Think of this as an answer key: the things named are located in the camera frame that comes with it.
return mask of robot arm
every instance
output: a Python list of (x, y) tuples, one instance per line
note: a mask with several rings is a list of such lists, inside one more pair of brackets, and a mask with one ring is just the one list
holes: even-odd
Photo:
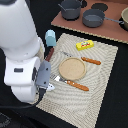
[(0, 48), (6, 56), (5, 84), (21, 102), (33, 102), (45, 48), (25, 0), (0, 0)]

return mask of dark background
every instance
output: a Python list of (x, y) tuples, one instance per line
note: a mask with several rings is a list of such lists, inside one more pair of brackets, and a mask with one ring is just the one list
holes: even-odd
[[(56, 40), (58, 40), (62, 33), (67, 33), (118, 47), (117, 56), (110, 74), (95, 128), (128, 128), (128, 44), (51, 26), (52, 20), (60, 11), (58, 3), (61, 3), (61, 0), (30, 1), (30, 12), (38, 36), (42, 38), (43, 43), (45, 44), (45, 33), (47, 30), (52, 29), (56, 33)], [(51, 47), (47, 47), (46, 44), (45, 47), (46, 56)], [(18, 101), (11, 92), (11, 88), (4, 84), (4, 72), (5, 56), (3, 51), (0, 50), (0, 104), (11, 106), (26, 105)], [(26, 116), (33, 123), (35, 123), (34, 120), (36, 120), (37, 122), (40, 122), (38, 128), (44, 128), (45, 126), (49, 128), (75, 128), (71, 124), (36, 107), (13, 111), (1, 109), (0, 111), (9, 116), (15, 114), (18, 116), (21, 115), (21, 117)]]

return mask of placemat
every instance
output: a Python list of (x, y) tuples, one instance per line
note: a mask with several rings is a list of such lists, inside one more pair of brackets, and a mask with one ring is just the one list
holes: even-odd
[(87, 73), (82, 79), (75, 81), (87, 86), (89, 91), (50, 79), (55, 90), (46, 92), (37, 107), (78, 128), (94, 128), (118, 48), (93, 41), (94, 47), (77, 51), (76, 43), (85, 40), (88, 39), (63, 33), (54, 47), (50, 63), (51, 72), (59, 75), (58, 66), (67, 58), (60, 51), (101, 61), (101, 65), (84, 62), (87, 65)]

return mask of food item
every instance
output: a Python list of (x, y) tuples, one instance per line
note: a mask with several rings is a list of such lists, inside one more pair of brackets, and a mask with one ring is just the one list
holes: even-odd
[(80, 50), (84, 50), (84, 49), (87, 49), (87, 48), (91, 48), (94, 46), (94, 43), (92, 40), (87, 40), (87, 41), (83, 41), (83, 42), (80, 42), (80, 43), (76, 43), (76, 48), (78, 51)]

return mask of plate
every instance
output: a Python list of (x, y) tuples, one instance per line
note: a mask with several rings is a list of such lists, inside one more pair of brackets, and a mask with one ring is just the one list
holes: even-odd
[(66, 80), (78, 80), (86, 74), (86, 63), (83, 60), (70, 57), (59, 65), (59, 73)]

